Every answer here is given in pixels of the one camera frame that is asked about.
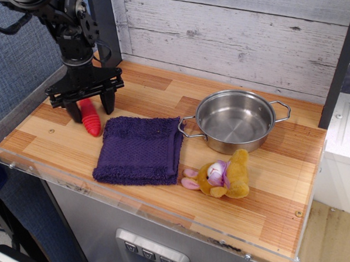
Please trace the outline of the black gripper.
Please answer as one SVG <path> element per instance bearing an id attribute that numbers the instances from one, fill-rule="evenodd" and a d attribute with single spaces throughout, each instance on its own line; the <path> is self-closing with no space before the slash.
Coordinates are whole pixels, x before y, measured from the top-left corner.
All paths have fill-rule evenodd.
<path id="1" fill-rule="evenodd" d="M 104 111 L 114 111 L 115 93 L 124 86 L 121 68 L 96 67 L 92 63 L 67 67 L 67 71 L 58 82 L 46 89 L 53 107 L 65 107 L 76 123 L 81 123 L 81 111 L 77 101 L 100 96 Z"/>

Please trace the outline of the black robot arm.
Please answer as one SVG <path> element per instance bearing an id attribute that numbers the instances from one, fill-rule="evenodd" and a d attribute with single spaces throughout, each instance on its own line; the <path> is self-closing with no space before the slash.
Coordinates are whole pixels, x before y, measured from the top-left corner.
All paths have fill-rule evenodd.
<path id="1" fill-rule="evenodd" d="M 81 123 L 77 102 L 98 95 L 106 114 L 114 111 L 115 93 L 124 85 L 122 70 L 93 65 L 93 49 L 100 43 L 100 32 L 83 0 L 1 0 L 0 3 L 24 14 L 11 26 L 0 27 L 0 33 L 14 35 L 36 16 L 59 45 L 67 71 L 46 89 L 52 107 L 65 108 L 75 122 Z"/>

